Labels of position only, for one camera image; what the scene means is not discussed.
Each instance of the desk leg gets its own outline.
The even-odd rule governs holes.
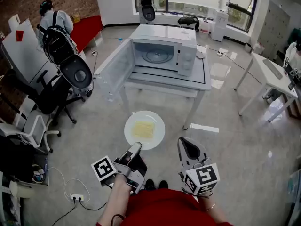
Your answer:
[[[237,90],[241,84],[241,82],[244,80],[246,74],[249,72],[251,66],[253,64],[253,59],[251,60],[250,64],[248,65],[248,67],[245,69],[245,72],[243,74],[243,76],[241,77],[240,81],[238,82],[237,86],[234,87],[234,90]]]
[[[265,92],[265,93],[263,94],[262,98],[264,99],[264,98],[265,98],[272,90],[273,90],[273,88],[269,88],[269,89],[267,90],[267,92]]]
[[[279,116],[293,101],[294,97],[288,99],[288,101],[275,113],[271,118],[269,118],[269,122],[272,122],[277,116]]]
[[[186,118],[185,124],[183,125],[183,130],[187,130],[188,127],[190,126],[191,119],[192,119],[194,113],[196,112],[196,110],[198,108],[198,105],[199,105],[199,103],[201,102],[201,100],[203,98],[204,93],[205,93],[205,91],[199,90],[198,94],[197,94],[197,97],[194,98],[192,108],[191,108],[191,110],[190,110],[190,112],[189,112],[189,114]]]
[[[253,97],[251,98],[248,103],[246,103],[244,105],[244,107],[238,112],[239,115],[242,115],[244,110],[259,96],[261,95],[264,91],[265,91],[265,87],[266,87],[266,84],[263,84],[261,89],[259,90],[259,92]]]
[[[127,99],[127,94],[126,94],[126,90],[125,90],[124,86],[121,87],[119,93],[120,93],[120,96],[122,99],[123,110],[125,111],[127,116],[130,117],[132,115],[132,113],[130,111],[130,105],[129,105],[129,102]]]

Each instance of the wrist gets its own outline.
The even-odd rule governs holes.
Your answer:
[[[116,188],[117,190],[125,193],[131,192],[132,187],[127,184],[126,180],[127,178],[124,175],[122,174],[116,175],[113,188]]]

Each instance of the white box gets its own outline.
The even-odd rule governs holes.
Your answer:
[[[184,183],[194,195],[212,190],[219,181],[216,163],[187,170],[184,175]]]
[[[92,163],[91,167],[100,182],[117,172],[108,156]]]

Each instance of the microwave door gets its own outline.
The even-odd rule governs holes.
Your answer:
[[[95,71],[95,79],[102,96],[113,101],[135,67],[131,40],[125,40]]]

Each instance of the power strip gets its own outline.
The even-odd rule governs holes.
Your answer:
[[[73,200],[73,198],[75,197],[75,201],[80,201],[83,202],[84,201],[84,195],[81,194],[70,194],[70,198]]]

